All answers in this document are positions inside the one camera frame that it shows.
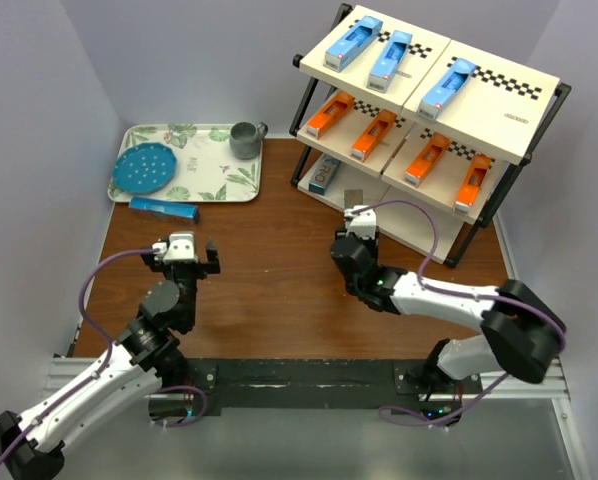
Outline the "blue silver R&O toothpaste box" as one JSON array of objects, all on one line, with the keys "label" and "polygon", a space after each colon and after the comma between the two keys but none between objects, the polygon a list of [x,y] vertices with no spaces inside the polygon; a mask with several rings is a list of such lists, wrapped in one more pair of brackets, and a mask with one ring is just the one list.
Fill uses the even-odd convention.
[{"label": "blue silver R&O toothpaste box", "polygon": [[129,208],[143,212],[159,219],[180,223],[198,224],[200,213],[198,207],[190,203],[168,202],[145,197],[134,197]]}]

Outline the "orange Curaprox box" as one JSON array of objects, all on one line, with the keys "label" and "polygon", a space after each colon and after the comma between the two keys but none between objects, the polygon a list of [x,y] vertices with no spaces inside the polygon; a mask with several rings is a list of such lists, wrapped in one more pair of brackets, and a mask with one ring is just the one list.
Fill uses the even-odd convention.
[{"label": "orange Curaprox box", "polygon": [[352,108],[354,101],[351,94],[339,91],[307,122],[306,133],[321,138]]},{"label": "orange Curaprox box", "polygon": [[490,170],[492,163],[493,159],[483,154],[476,154],[473,157],[467,174],[455,198],[455,211],[461,213],[468,213],[470,211],[481,191],[483,181]]},{"label": "orange Curaprox box", "polygon": [[352,145],[351,157],[365,162],[391,130],[396,118],[393,112],[381,110]]}]

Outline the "orange Curaprox box flap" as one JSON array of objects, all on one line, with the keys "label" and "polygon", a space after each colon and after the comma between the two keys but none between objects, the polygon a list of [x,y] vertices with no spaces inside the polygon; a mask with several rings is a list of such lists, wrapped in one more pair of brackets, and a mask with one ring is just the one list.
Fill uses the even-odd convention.
[{"label": "orange Curaprox box flap", "polygon": [[405,181],[418,187],[433,170],[437,161],[445,154],[451,145],[451,140],[439,133],[434,133],[425,147],[408,166]]}]

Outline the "light blue Curaprox box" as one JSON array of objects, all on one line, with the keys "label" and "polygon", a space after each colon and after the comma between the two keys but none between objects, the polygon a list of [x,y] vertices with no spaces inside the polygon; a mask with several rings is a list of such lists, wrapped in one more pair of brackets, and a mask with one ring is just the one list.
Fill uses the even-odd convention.
[{"label": "light blue Curaprox box", "polygon": [[367,88],[379,93],[386,93],[396,71],[406,56],[413,35],[395,30],[370,70]]},{"label": "light blue Curaprox box", "polygon": [[324,54],[324,66],[343,71],[379,35],[383,22],[372,16],[364,16],[356,21]]},{"label": "light blue Curaprox box", "polygon": [[439,81],[422,97],[417,114],[430,121],[436,121],[472,78],[476,69],[476,64],[464,58],[457,58]]}]

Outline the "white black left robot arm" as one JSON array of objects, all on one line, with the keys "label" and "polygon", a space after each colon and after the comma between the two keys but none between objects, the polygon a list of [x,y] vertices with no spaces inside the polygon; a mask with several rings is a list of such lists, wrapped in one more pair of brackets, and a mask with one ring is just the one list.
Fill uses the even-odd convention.
[{"label": "white black left robot arm", "polygon": [[201,260],[191,231],[136,250],[164,278],[148,289],[135,318],[117,338],[106,339],[99,358],[50,397],[21,413],[0,414],[0,467],[12,478],[54,478],[80,436],[145,395],[190,393],[199,405],[185,410],[184,426],[208,413],[207,394],[185,383],[188,363],[177,337],[195,325],[198,281],[221,270],[214,242],[207,242],[205,251]]}]

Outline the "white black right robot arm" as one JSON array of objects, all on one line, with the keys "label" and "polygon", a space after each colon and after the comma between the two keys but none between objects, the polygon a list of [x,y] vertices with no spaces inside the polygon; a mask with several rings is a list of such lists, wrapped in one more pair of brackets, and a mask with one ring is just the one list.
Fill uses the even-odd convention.
[{"label": "white black right robot arm", "polygon": [[336,231],[330,255],[347,293],[370,309],[432,317],[475,331],[468,339],[441,340],[430,353],[422,374],[435,392],[492,371],[540,384],[565,347],[565,324],[521,281],[475,287],[426,279],[379,264],[377,239],[344,229]]}]

